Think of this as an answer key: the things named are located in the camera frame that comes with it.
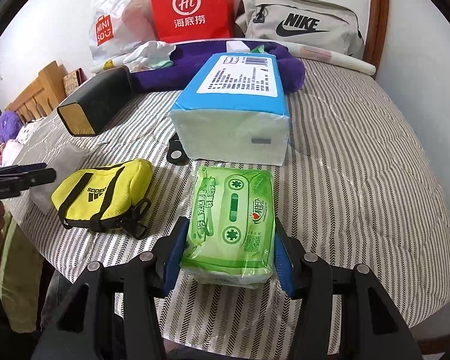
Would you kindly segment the green wet wipes pack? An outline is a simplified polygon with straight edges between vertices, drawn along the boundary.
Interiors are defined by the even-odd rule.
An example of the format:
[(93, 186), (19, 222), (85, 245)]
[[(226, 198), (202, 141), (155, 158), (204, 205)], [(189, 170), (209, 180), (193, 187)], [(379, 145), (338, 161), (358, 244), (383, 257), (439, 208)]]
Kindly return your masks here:
[(268, 170), (200, 166), (181, 268), (204, 284), (254, 289), (274, 271)]

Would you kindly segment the yellow Adidas pouch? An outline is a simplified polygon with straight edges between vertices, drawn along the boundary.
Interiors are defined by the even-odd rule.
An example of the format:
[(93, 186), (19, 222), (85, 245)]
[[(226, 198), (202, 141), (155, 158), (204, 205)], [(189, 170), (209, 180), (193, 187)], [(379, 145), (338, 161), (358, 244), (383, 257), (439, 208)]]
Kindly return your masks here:
[(152, 164), (142, 158), (80, 169), (60, 183), (51, 200), (66, 229), (120, 229), (140, 239), (147, 230), (142, 221), (151, 207), (147, 191), (152, 176)]

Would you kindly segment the dark green tin box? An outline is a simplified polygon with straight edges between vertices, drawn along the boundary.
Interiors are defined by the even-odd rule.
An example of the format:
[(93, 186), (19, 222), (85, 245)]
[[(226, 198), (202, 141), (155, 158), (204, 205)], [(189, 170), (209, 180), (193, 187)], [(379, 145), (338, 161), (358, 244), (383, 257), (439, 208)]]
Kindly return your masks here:
[(94, 137), (133, 95), (129, 69), (115, 67), (85, 81), (57, 107), (57, 114), (71, 136)]

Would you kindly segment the striped bed quilt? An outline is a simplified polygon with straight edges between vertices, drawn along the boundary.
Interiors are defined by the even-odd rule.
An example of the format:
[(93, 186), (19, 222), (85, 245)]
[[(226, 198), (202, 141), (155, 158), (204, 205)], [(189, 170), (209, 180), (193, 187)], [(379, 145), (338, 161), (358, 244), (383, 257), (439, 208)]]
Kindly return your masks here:
[[(304, 85), (287, 97), (289, 146), (273, 166), (274, 212), (304, 249), (334, 266), (368, 265), (410, 326), (450, 301), (450, 211), (413, 129), (369, 76), (305, 60)], [(74, 137), (57, 114), (33, 133), (17, 161), (47, 163), (71, 144), (87, 151), (85, 168), (144, 158), (153, 165), (148, 233), (66, 230), (29, 193), (5, 202), (37, 250), (68, 280), (91, 261), (125, 263), (150, 250), (187, 216), (198, 161), (167, 162), (178, 94), (130, 100), (95, 137)], [(207, 285), (181, 274), (156, 302), (161, 334), (199, 350), (249, 359), (284, 359), (300, 304), (277, 278), (256, 289)]]

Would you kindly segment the white sponge block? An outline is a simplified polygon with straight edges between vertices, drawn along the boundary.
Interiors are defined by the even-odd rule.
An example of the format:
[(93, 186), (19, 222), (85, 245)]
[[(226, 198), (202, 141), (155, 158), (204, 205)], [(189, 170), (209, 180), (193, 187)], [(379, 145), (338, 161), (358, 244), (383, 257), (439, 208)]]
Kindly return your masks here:
[(251, 49), (243, 42), (239, 40), (229, 40), (226, 42), (227, 53), (250, 53)]

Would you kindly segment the blue tissue pack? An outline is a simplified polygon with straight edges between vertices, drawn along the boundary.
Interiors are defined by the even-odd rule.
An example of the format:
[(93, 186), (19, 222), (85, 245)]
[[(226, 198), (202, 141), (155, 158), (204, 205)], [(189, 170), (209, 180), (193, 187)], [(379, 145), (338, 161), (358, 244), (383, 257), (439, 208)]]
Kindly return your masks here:
[(275, 96), (200, 94), (187, 85), (170, 118), (190, 159), (280, 166), (289, 141), (282, 88)]

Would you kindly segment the wooden headboard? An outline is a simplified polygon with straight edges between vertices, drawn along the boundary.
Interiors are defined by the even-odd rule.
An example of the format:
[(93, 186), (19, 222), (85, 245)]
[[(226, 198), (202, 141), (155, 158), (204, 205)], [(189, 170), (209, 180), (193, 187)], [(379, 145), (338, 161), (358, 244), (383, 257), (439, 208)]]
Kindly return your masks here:
[(63, 77), (66, 74), (62, 64), (52, 61), (4, 109), (15, 112), (23, 124), (47, 117), (65, 99)]

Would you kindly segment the white mesh cloth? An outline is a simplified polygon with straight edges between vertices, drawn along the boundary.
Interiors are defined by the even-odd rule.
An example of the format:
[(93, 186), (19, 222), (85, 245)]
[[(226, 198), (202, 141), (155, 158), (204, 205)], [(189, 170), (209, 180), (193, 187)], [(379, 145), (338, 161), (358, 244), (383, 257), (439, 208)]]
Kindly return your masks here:
[(42, 214), (47, 214), (53, 209), (51, 196), (54, 190), (68, 176), (80, 168), (83, 160), (90, 154), (90, 150), (82, 149), (71, 143), (67, 143), (51, 160), (49, 167), (55, 170), (56, 179), (51, 184), (45, 184), (31, 188), (30, 196), (34, 205)]

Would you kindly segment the green small packet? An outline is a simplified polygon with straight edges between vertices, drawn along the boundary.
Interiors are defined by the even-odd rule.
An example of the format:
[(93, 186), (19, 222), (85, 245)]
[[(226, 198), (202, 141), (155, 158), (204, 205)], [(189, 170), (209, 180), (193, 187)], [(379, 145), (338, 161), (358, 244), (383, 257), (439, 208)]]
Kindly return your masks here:
[(266, 54), (265, 47), (263, 45), (254, 47), (250, 52), (252, 54)]

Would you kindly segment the rolled white patterned paper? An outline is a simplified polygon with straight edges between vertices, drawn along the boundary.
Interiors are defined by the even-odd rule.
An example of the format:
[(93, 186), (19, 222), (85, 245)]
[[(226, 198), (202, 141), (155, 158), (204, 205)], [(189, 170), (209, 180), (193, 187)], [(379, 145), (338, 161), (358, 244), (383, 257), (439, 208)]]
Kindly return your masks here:
[(341, 68), (361, 72), (370, 77), (376, 74), (376, 67), (370, 63), (362, 61), (361, 59), (319, 47), (300, 45), (294, 42), (280, 41), (280, 44), (287, 47), (291, 55), (301, 59), (310, 59), (322, 63), (328, 63)]

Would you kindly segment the purple towel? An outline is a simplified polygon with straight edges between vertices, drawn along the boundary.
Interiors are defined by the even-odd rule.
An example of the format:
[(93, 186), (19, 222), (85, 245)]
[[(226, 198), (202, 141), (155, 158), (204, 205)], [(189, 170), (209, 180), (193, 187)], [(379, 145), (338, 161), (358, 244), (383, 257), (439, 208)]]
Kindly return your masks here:
[(305, 82), (305, 65), (285, 46), (273, 41), (245, 41), (253, 49), (265, 47), (266, 54), (227, 53), (227, 41), (179, 44), (170, 56), (173, 64), (157, 70), (133, 72), (137, 94), (186, 89), (200, 94), (261, 94), (275, 96), (297, 92)]

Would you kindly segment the brown wooden door frame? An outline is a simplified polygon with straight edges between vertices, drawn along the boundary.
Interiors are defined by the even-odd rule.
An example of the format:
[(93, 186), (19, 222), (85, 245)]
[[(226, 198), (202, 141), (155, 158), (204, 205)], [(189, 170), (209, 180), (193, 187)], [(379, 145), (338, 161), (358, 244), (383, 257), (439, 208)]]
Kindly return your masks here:
[(362, 59), (375, 66), (380, 66), (384, 49), (389, 18), (389, 0), (370, 0), (367, 38)]

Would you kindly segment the purple plush toy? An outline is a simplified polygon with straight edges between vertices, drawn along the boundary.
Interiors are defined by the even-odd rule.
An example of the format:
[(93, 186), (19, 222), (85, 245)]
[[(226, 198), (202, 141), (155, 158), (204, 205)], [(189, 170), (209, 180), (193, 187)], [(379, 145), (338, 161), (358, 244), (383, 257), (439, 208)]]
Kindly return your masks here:
[(0, 143), (15, 139), (23, 126), (22, 120), (13, 111), (4, 111), (0, 115)]

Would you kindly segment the white socks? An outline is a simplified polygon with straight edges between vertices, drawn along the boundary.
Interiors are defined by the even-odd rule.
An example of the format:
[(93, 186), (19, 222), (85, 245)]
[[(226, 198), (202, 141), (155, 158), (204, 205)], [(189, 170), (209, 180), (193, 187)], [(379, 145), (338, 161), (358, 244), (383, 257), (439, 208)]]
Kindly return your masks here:
[(168, 68), (173, 64), (170, 56), (175, 50), (176, 45), (164, 41), (148, 41), (127, 55), (123, 64), (130, 72)]

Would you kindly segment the white Miniso plastic bag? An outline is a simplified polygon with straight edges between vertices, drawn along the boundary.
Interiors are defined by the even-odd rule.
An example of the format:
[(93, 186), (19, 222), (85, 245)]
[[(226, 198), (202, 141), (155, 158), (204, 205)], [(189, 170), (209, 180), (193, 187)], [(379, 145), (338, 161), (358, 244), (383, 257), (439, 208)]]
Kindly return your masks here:
[(93, 0), (89, 49), (94, 64), (133, 52), (156, 38), (150, 0)]

